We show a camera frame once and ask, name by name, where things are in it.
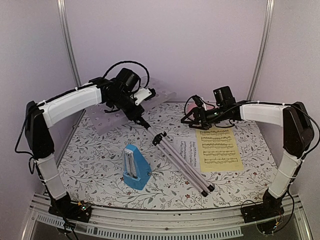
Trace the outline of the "yellow sheet music page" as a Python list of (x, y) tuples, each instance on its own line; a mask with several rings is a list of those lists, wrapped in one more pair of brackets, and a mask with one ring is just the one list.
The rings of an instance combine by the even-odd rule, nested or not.
[(231, 128), (197, 129), (195, 134), (202, 172), (229, 172), (244, 169)]

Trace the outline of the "lilac music stand with tripod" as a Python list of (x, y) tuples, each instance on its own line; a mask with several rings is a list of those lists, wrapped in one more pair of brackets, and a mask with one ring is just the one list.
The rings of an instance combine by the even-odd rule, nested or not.
[[(117, 78), (107, 80), (103, 77), (97, 77), (89, 81), (89, 83), (96, 87), (98, 92), (101, 93), (101, 100), (98, 100), (96, 105), (88, 109), (89, 116), (98, 134), (102, 135), (129, 121), (136, 123), (136, 120), (129, 120), (126, 115), (110, 101), (110, 97), (126, 95), (132, 98), (132, 95), (141, 88), (151, 89), (149, 87), (139, 87), (137, 90), (133, 90), (136, 84), (140, 82), (141, 79), (136, 77), (130, 77), (128, 80), (119, 80)], [(142, 106), (144, 110), (150, 110), (165, 101), (163, 96), (156, 93), (153, 98), (144, 100), (140, 106)], [(179, 169), (183, 176), (187, 178), (204, 197), (215, 189), (211, 183), (206, 181), (204, 177), (174, 149), (167, 141), (167, 134), (164, 131), (156, 132), (151, 126), (146, 130), (153, 136), (152, 144), (162, 151), (171, 163)]]

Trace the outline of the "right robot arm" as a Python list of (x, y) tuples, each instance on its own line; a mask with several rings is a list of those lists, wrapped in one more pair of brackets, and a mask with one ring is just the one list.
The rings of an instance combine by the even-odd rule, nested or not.
[(283, 155), (276, 176), (265, 191), (258, 213), (269, 218), (278, 210), (283, 197), (288, 194), (306, 156), (312, 151), (314, 139), (312, 119), (305, 105), (294, 103), (236, 101), (229, 86), (213, 90), (216, 106), (206, 110), (205, 102), (193, 95), (195, 107), (185, 113), (181, 123), (190, 128), (208, 130), (221, 121), (255, 121), (282, 127)]

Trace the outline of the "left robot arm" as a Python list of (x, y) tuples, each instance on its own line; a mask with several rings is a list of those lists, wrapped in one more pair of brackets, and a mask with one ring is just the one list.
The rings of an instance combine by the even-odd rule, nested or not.
[(53, 207), (63, 216), (74, 213), (54, 157), (55, 146), (50, 128), (61, 120), (88, 107), (106, 104), (109, 112), (122, 111), (130, 121), (138, 121), (144, 112), (141, 103), (156, 95), (153, 88), (141, 86), (141, 78), (131, 69), (122, 68), (116, 77), (106, 75), (41, 102), (26, 105), (20, 136), (27, 140), (30, 173), (37, 172), (50, 196)]

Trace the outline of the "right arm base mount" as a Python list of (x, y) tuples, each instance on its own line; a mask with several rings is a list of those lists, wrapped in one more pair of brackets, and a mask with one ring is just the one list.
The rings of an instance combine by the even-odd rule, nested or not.
[(281, 216), (284, 214), (282, 202), (278, 200), (264, 200), (263, 203), (240, 207), (240, 212), (245, 223), (256, 222)]

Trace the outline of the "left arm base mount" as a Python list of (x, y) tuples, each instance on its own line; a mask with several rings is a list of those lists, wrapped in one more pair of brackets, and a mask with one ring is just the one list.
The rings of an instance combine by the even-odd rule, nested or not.
[(92, 208), (88, 203), (75, 203), (60, 199), (51, 203), (48, 212), (58, 217), (64, 217), (67, 220), (88, 223), (91, 218)]

